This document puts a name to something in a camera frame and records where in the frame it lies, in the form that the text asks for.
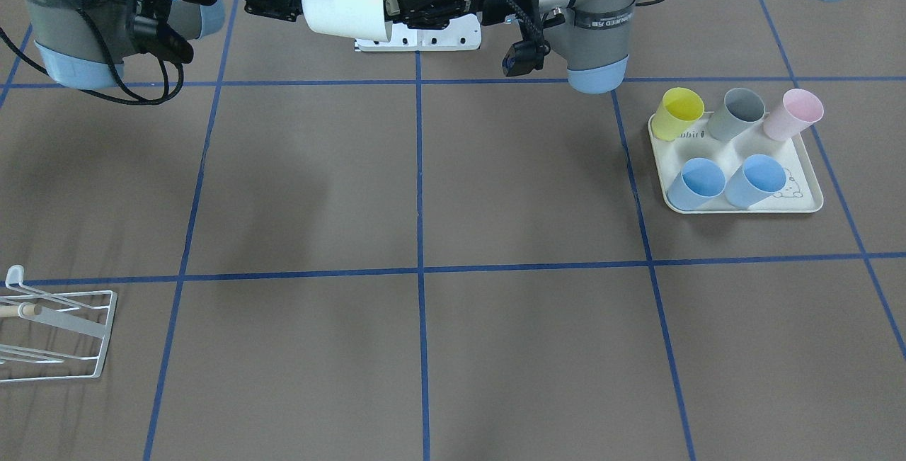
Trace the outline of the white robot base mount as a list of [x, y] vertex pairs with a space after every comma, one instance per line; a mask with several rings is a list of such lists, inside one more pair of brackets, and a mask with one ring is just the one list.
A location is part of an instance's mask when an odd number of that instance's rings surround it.
[[470, 13], [451, 20], [442, 30], [416, 30], [395, 23], [389, 42], [356, 39], [354, 49], [358, 52], [472, 51], [480, 48], [481, 41], [481, 25]]

